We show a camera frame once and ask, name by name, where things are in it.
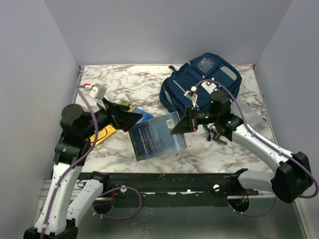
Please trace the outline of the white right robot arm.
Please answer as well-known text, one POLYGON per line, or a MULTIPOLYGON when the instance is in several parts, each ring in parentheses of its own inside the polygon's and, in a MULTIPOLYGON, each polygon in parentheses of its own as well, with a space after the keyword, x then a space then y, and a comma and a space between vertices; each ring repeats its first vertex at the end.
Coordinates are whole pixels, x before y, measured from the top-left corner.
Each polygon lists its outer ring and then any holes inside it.
POLYGON ((233 194, 256 189, 272 192, 281 201, 291 203, 313 185, 309 159, 304 153, 285 150, 245 125, 242 118, 231 112, 231 102, 225 92, 215 91, 210 98, 210 108, 206 111, 186 107, 171 133, 195 132, 199 125, 212 123, 218 134, 246 148, 271 169, 271 172, 240 170, 229 183, 233 194))

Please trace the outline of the dark book underneath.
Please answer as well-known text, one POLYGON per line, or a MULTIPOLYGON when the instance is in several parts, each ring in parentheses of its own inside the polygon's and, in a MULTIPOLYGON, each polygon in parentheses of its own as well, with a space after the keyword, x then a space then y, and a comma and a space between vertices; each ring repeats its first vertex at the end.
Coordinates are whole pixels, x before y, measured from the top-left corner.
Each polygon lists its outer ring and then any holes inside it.
POLYGON ((136 160, 146 160, 163 154, 187 149, 183 134, 172 134, 179 122, 177 112, 155 117, 136 124, 129 131, 136 160))

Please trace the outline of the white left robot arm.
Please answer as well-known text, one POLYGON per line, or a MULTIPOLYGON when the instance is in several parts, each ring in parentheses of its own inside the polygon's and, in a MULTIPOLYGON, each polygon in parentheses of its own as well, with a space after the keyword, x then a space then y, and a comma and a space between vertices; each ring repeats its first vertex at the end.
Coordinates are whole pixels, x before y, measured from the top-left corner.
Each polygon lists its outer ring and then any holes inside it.
POLYGON ((110 177, 93 172, 84 189, 72 200, 72 193, 88 154, 95 144, 90 137, 112 124, 130 130, 142 114, 128 106, 102 99, 96 112, 78 104, 67 105, 61 113, 62 135, 55 147, 53 174, 43 210, 35 225, 24 232, 25 239, 75 239, 78 227, 95 199, 110 193, 110 177))

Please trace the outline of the navy blue student backpack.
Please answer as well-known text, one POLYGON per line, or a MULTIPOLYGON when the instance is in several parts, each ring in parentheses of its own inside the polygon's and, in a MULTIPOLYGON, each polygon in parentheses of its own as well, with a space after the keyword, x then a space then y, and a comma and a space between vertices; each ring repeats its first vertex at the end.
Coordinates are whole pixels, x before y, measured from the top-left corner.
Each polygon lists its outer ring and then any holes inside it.
POLYGON ((172 65, 169 68, 172 74, 164 80, 159 100, 170 113, 178 112, 180 117, 184 115, 185 107, 192 105, 191 100, 184 95, 191 87, 197 87, 195 108, 207 110, 210 108, 210 94, 223 89, 210 80, 221 83, 235 98, 242 83, 240 73, 222 57, 212 53, 189 60, 178 70, 172 65))

